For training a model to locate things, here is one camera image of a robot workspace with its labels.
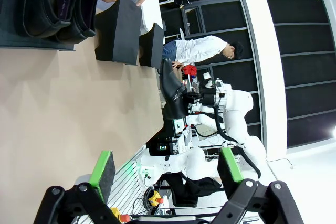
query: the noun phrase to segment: screw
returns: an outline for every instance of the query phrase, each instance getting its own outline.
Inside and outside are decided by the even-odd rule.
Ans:
[[[274,185],[274,188],[280,190],[280,189],[281,189],[281,185],[280,185],[279,183],[276,183],[276,184]]]
[[[246,181],[245,185],[248,187],[253,187],[253,182],[252,181]]]
[[[80,186],[79,186],[79,190],[81,190],[81,191],[87,191],[87,190],[88,190],[88,187],[85,186],[85,185],[80,185]]]
[[[59,194],[60,190],[57,189],[57,188],[54,188],[51,192],[52,192],[53,195],[57,195],[57,194]]]

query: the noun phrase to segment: man in white shirt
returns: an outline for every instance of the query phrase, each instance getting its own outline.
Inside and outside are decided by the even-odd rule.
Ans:
[[[239,42],[229,44],[216,36],[194,40],[174,40],[163,46],[162,58],[170,59],[173,62],[173,68],[180,68],[219,53],[230,60],[239,59],[243,53],[243,46]]]

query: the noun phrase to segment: beige tabletop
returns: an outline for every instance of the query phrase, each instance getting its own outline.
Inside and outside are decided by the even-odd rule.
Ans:
[[[120,167],[162,126],[155,70],[74,52],[0,49],[1,223],[32,223],[45,190],[69,189],[103,149]]]

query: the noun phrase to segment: red cloth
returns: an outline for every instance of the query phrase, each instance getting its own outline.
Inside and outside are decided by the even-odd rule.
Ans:
[[[191,76],[197,75],[197,67],[193,65],[187,65],[183,68],[184,74],[189,74]]]

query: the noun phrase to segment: black hair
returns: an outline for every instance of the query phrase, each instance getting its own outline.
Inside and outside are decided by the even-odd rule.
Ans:
[[[243,54],[244,51],[244,47],[242,46],[242,44],[240,42],[233,42],[230,43],[231,46],[233,46],[235,48],[235,60],[239,60]]]

